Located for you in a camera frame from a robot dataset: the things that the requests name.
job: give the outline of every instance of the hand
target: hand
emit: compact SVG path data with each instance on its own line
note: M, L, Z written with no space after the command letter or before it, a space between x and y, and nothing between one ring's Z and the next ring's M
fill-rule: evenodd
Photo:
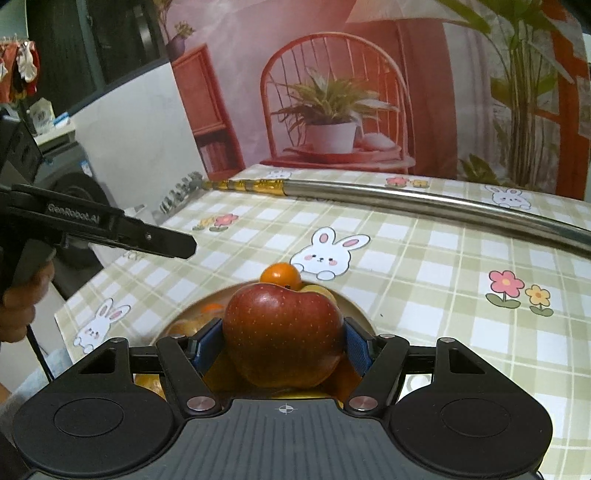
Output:
M50 262L27 284L7 289L0 306L0 342L19 342L27 336L27 326L35 319L35 305L47 294L54 275Z

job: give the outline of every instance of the circular pad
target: circular pad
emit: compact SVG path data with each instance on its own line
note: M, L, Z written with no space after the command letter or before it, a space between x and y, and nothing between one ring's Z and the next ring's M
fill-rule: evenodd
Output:
M499 404L480 398L463 398L448 403L441 411L443 423L466 437L484 438L500 434L511 417Z
M166 401L137 385L94 395L41 393L17 413L13 438L26 463L59 478L129 471L153 458L174 433Z
M104 398L83 398L60 408L53 421L73 437L97 437L115 430L122 420L123 409L117 403Z
M415 463L456 478L512 478L539 467L552 437L544 407L523 393L421 388L392 408L395 442Z

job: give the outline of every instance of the purple vase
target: purple vase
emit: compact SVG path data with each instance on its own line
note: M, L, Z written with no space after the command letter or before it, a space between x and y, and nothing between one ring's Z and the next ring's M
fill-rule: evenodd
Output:
M184 53L185 44L184 38L180 35L175 35L173 39L166 45L166 52L168 53L168 59L175 61L181 57Z

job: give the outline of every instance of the yellow flower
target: yellow flower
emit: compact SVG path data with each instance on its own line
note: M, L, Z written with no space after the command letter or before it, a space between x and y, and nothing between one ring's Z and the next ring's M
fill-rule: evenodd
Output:
M205 228L209 225L212 225L215 221L216 221L215 217L204 218L203 220L201 220L199 222L199 226Z
M411 184L416 189L426 189L429 186L429 182L427 180L413 180Z
M538 285L532 285L525 291L525 294L530 298L532 305L543 305L544 307L550 306L550 292Z

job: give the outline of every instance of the crosshair mark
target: crosshair mark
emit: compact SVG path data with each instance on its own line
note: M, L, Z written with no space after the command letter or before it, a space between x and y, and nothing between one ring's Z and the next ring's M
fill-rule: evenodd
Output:
M282 405L281 407L276 408L276 410L279 410L281 413L284 413L285 415L287 415L288 413L292 413L294 410L297 410L297 408L294 408L291 405L288 405L286 403L285 405Z

